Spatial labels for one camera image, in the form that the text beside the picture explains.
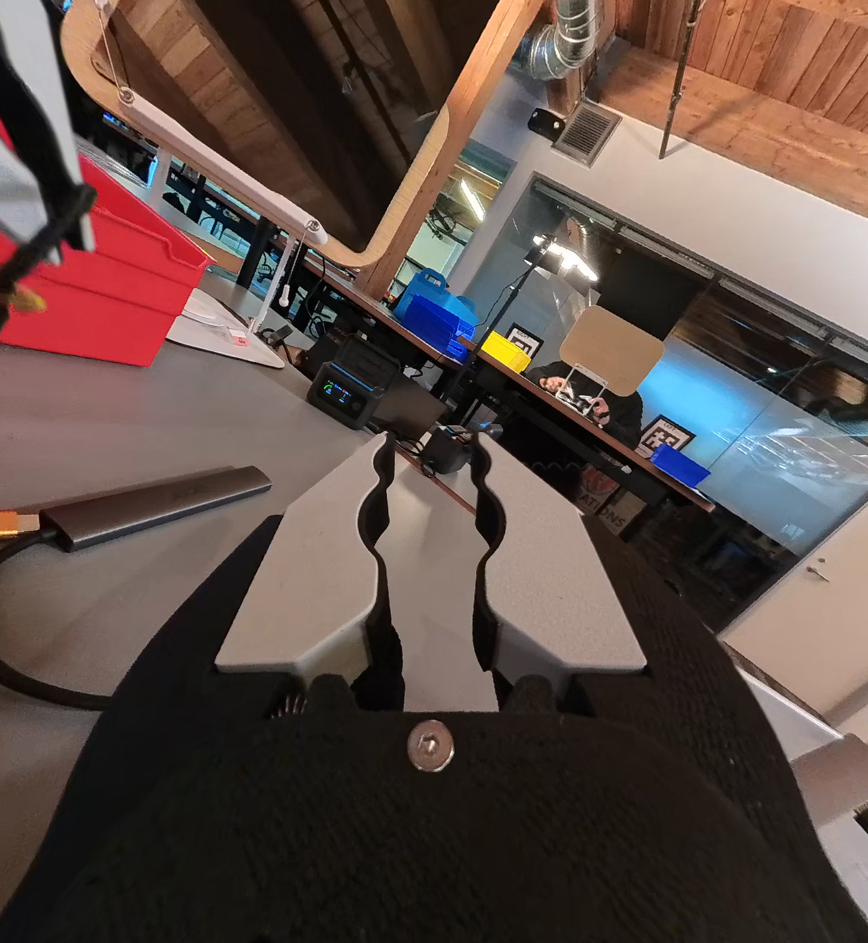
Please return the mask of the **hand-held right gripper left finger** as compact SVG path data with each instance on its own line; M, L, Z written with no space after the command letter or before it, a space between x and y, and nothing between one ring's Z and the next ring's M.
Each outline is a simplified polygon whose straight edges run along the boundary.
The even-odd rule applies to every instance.
M283 514L216 654L226 673L272 671L307 689L344 678L360 707L404 708L403 650L377 550L395 443L378 434Z

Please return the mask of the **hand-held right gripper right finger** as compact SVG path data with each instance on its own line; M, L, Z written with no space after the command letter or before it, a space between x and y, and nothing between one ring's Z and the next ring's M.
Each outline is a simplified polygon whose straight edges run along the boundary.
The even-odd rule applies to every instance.
M511 686L537 675L562 700L574 676L639 674L646 657L576 506L489 436L472 443L473 643Z

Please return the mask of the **red plastic bin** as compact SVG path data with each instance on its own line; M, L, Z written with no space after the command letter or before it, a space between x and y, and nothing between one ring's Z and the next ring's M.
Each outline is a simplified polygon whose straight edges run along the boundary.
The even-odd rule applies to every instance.
M98 192L96 251L65 248L61 265L27 277L46 308L12 314L0 341L148 367L212 260L92 160L80 156L80 168Z

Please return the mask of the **clear plastic bin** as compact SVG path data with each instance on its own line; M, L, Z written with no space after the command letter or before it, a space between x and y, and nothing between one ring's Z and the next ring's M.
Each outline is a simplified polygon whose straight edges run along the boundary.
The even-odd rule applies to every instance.
M802 793L817 838L868 921L868 745L830 726L731 646Z

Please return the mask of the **printed cardboard box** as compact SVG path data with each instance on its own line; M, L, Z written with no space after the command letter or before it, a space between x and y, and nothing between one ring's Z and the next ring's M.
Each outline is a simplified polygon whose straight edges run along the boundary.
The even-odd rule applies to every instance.
M588 517L597 517L617 536L625 536L647 503L591 464L582 469L573 502Z

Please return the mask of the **long brown desk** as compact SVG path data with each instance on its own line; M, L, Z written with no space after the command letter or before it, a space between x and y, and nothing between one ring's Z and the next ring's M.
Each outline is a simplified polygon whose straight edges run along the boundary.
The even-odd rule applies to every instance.
M471 416L475 407L497 407L504 416L518 415L540 428L586 462L591 462L620 487L633 493L652 508L666 501L688 503L704 512L715 505L695 489L676 480L642 457L621 440L612 436L590 417L585 417L554 398L548 391L531 383L496 358L478 353L472 364L473 378L461 382L459 394L446 389L463 364L440 353L430 344L406 330L393 319L392 313L369 298L333 268L323 269L321 263L307 257L307 271L313 278L318 299L332 311L342 305L348 314L345 320L358 324L373 343L395 356L404 366L421 368L432 365L440 369L436 394L461 410L461 417Z

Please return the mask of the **small blue plastic bin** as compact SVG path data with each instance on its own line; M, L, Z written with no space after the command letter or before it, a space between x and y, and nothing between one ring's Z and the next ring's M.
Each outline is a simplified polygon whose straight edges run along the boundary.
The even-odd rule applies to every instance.
M653 451L650 461L656 468L689 489L699 489L702 482L710 476L708 468L666 443L660 444Z

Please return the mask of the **black charger brick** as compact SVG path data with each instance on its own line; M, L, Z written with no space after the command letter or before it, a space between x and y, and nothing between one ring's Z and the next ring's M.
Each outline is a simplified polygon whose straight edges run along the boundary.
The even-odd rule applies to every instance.
M471 460L473 433L463 426L436 423L422 447L422 467L436 475L458 472Z

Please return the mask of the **black equipment case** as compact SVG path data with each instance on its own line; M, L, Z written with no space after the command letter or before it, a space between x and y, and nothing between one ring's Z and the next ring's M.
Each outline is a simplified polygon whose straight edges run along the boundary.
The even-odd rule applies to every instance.
M399 373L381 397L369 425L391 431L402 441L416 442L448 410L447 404L421 384Z

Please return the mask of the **black label printer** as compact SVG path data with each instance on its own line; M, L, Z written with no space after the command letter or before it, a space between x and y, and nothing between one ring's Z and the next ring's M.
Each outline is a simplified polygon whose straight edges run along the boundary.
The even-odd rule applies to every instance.
M401 373L398 360L359 336L347 336L334 358L316 371L307 402L345 427L362 430Z

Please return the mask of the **yellow plastic bin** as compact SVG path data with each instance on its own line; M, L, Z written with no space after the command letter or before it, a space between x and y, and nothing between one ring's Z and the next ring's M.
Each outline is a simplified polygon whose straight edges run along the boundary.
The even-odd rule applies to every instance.
M532 361L532 357L522 347L495 331L484 338L479 353L493 358L517 374L523 373Z

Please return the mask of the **white lamp base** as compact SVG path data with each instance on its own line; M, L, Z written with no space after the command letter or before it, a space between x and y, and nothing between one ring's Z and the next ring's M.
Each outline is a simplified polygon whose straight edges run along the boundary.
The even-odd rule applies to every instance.
M282 370L286 363L220 301L202 289L193 289L166 341L228 360Z

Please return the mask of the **white door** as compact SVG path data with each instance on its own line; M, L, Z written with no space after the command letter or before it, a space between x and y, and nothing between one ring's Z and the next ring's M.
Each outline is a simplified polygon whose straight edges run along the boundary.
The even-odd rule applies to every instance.
M722 631L830 725L868 711L868 500Z

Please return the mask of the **stack of blue bins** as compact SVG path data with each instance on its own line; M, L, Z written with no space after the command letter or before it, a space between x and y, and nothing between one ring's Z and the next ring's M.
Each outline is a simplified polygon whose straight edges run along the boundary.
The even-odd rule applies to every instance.
M393 318L439 353L460 363L469 356L461 340L473 340L478 324L473 302L455 296L445 277L428 268L411 278L393 309Z

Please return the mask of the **black light stand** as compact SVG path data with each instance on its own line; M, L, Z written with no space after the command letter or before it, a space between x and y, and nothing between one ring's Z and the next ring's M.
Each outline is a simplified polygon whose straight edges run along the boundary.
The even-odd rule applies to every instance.
M597 273L587 264L582 256L567 245L558 242L552 235L543 234L533 238L533 243L524 260L522 274L501 290L496 302L488 312L487 324L480 338L469 353L460 371L445 388L441 400L448 405L457 402L456 395L469 376L475 371L479 354L488 338L503 319L523 287L534 272L545 273L549 277L563 280L571 291L585 299L599 280Z

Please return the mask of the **hanging metal rod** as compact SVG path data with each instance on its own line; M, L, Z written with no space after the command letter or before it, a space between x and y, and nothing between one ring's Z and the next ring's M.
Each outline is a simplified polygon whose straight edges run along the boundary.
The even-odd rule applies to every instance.
M697 30L699 17L704 5L704 1L691 1L688 3L687 12L683 21L682 40L679 48L679 55L676 62L676 75L672 88L671 99L669 101L665 124L663 127L662 138L658 150L657 158L663 160L668 151L669 139L672 135L676 111L684 94L684 79L686 76L687 64L690 56L692 41Z

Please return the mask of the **curved wooden frame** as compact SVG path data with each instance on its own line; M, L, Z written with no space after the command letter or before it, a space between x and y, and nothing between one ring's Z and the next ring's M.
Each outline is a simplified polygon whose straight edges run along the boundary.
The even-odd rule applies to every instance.
M379 299L434 208L541 2L72 2L61 48L82 89L259 216L121 110L131 89L325 231L330 262Z

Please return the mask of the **wall vent grille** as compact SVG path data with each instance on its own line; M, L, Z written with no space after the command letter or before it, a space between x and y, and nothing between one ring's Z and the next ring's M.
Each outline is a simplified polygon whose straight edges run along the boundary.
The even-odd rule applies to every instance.
M619 113L583 100L565 120L552 144L553 151L583 167L591 167L621 121Z

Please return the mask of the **silver air duct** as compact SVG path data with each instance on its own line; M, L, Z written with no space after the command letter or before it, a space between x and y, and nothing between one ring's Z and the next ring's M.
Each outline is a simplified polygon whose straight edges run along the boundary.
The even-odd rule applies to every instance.
M531 38L525 68L538 80L559 80L575 73L593 55L603 3L555 1L553 21Z

